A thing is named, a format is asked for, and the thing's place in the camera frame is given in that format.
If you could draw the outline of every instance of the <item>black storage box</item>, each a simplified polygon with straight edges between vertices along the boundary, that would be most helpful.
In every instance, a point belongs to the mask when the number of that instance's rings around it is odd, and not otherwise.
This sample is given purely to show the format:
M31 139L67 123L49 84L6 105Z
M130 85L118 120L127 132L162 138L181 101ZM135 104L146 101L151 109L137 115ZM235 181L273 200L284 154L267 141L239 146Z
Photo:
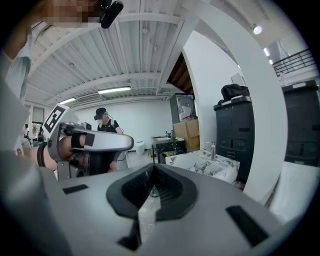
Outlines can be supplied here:
M314 80L282 88L287 116L288 142L285 161L319 166L320 101Z
M215 105L216 153L240 162L237 179L246 182L255 148L255 119L251 98L242 96Z

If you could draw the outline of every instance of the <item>curved white arch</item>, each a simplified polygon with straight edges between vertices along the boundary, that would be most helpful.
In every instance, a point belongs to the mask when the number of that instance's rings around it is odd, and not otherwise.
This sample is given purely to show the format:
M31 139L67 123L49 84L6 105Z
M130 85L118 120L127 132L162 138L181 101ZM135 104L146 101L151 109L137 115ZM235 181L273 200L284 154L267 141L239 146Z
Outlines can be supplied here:
M255 120L254 154L244 193L265 204L279 178L288 137L286 105L275 71L256 40L227 14L200 0L186 0L183 7L220 36L241 66Z

